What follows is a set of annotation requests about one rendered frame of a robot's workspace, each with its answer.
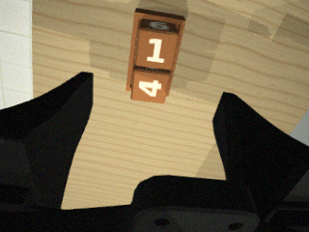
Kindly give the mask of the brown calendar cube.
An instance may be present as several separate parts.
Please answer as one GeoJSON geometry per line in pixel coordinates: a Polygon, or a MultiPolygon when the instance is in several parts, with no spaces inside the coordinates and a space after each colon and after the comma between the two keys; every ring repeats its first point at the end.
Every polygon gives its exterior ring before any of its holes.
{"type": "Polygon", "coordinates": [[[165,103],[170,70],[134,64],[131,95],[133,101],[165,103]]]}
{"type": "Polygon", "coordinates": [[[138,28],[134,64],[172,70],[178,39],[175,23],[142,18],[138,28]]]}

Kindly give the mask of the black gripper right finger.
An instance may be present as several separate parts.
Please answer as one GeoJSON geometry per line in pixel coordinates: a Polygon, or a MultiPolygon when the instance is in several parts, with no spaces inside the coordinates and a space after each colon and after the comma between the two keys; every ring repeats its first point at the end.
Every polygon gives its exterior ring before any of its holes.
{"type": "Polygon", "coordinates": [[[233,93],[223,92],[212,125],[226,180],[248,187],[260,220],[309,232],[309,146],[233,93]]]}

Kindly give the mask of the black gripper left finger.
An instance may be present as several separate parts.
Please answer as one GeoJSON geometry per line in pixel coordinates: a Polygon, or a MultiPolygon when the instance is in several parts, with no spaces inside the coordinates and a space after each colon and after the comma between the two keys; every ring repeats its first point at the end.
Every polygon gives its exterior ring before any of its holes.
{"type": "Polygon", "coordinates": [[[61,209],[72,160],[93,107],[93,72],[0,109],[0,211],[61,209]]]}

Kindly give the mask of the orange rectangular tray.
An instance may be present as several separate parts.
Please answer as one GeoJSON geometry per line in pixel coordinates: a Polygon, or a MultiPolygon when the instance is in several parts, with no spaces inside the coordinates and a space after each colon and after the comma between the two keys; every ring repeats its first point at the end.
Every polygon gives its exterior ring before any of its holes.
{"type": "Polygon", "coordinates": [[[138,9],[138,8],[135,9],[133,27],[132,27],[131,44],[130,44],[129,61],[128,61],[127,79],[126,79],[126,91],[130,91],[130,92],[131,92],[132,75],[133,75],[133,68],[134,68],[134,62],[135,62],[134,60],[135,60],[135,50],[136,50],[136,42],[137,42],[137,32],[138,32],[139,22],[142,18],[170,22],[170,23],[175,23],[177,25],[177,29],[179,33],[179,41],[178,41],[178,46],[176,50],[173,69],[170,71],[171,76],[170,76],[170,81],[169,81],[167,94],[166,94],[166,97],[168,97],[170,88],[171,88],[173,75],[174,75],[174,70],[175,70],[176,63],[177,63],[180,45],[181,45],[181,41],[183,37],[185,18],[183,15],[167,14],[167,13],[138,9]]]}

